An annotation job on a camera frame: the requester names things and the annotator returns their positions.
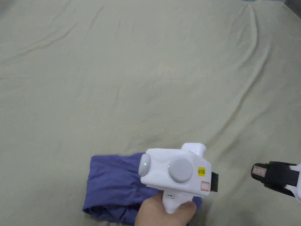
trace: white plastic casing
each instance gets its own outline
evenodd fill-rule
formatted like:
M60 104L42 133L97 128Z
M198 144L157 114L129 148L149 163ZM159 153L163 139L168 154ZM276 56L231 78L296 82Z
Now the white plastic casing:
M290 166L290 169L294 170L294 171L301 172L301 164L296 165L296 166ZM301 202L301 174L300 173L299 173L299 178L298 178L297 186L295 187L295 186L287 184L285 186L285 188L288 189L288 190L290 190L294 194L294 196L296 197L296 199Z
M166 212L173 213L181 204L191 201L193 196L204 197L210 194L212 167L203 158L205 150L203 144L185 143L181 149L155 148L146 151L150 156L150 165L148 173L141 177L141 182L164 190L163 204ZM185 158L192 164L192 175L183 183L175 182L169 172L170 163L178 158Z

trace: black connector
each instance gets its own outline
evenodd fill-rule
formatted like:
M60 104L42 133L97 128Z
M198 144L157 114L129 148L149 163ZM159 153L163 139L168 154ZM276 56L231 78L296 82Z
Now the black connector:
M211 188L210 191L217 192L219 186L219 175L217 173L211 173Z
M291 170L290 165L296 164L286 162L256 163L252 167L251 176L269 189L295 197L290 190L285 188L287 184L296 187L299 178L299 172Z

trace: hand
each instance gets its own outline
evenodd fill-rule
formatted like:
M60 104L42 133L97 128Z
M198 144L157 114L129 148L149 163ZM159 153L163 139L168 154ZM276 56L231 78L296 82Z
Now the hand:
M135 226L186 226L197 209L194 202L179 206L172 214L165 212L162 193L145 200L136 217Z

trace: wrinkled fabric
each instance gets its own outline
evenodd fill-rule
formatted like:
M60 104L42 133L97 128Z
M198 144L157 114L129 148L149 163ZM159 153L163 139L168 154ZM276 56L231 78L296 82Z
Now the wrinkled fabric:
M140 182L141 155L93 156L83 211L101 220L133 224L142 202L158 193ZM202 204L200 197L193 201L197 208Z

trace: yellow label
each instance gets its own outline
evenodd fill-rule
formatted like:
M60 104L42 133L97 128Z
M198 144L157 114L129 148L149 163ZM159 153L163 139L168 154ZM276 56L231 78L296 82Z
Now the yellow label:
M205 176L205 167L199 167L199 177Z

